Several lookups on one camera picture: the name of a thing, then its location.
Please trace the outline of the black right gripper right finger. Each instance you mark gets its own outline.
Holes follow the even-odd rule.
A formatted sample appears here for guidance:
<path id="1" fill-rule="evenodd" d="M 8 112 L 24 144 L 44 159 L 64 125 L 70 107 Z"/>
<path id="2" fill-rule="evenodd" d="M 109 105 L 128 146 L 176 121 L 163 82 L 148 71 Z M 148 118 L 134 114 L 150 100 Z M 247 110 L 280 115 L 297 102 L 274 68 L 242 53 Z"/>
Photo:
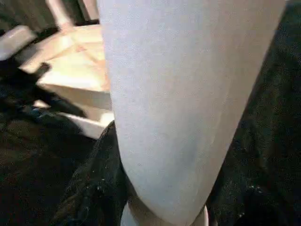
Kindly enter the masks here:
<path id="1" fill-rule="evenodd" d="M 301 215 L 276 190 L 259 158 L 233 141 L 208 197 L 219 226 L 299 226 Z"/>

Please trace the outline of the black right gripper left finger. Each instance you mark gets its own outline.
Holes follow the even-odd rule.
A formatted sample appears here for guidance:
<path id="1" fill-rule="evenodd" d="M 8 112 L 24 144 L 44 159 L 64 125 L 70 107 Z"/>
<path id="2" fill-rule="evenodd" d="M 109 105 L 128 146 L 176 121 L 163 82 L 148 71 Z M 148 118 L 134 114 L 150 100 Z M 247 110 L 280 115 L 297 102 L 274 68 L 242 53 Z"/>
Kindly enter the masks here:
<path id="1" fill-rule="evenodd" d="M 127 177 L 112 121 L 74 172 L 50 224 L 119 226 L 127 200 Z"/>

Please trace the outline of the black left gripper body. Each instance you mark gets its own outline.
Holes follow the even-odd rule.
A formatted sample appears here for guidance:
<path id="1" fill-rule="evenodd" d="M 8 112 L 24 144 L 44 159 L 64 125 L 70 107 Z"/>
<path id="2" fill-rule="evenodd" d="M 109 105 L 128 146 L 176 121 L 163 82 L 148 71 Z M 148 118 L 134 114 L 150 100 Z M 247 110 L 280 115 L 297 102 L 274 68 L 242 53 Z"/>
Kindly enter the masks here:
<path id="1" fill-rule="evenodd" d="M 50 68 L 49 64 L 43 62 L 36 71 L 29 73 L 19 68 L 19 63 L 13 58 L 1 61 L 0 105 L 28 105 L 36 100 L 51 105 L 51 93 L 37 85 Z"/>

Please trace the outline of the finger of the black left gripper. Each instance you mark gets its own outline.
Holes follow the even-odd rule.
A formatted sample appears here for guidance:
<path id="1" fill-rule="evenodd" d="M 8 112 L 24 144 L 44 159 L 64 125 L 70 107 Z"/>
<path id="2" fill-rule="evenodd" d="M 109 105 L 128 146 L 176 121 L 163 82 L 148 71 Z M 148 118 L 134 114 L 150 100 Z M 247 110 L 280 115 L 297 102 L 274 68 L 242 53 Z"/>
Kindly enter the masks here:
<path id="1" fill-rule="evenodd" d="M 50 90 L 42 89 L 42 101 L 58 112 L 72 114 L 82 118 L 87 117 L 82 109 L 71 103 L 68 99 L 63 98 Z"/>

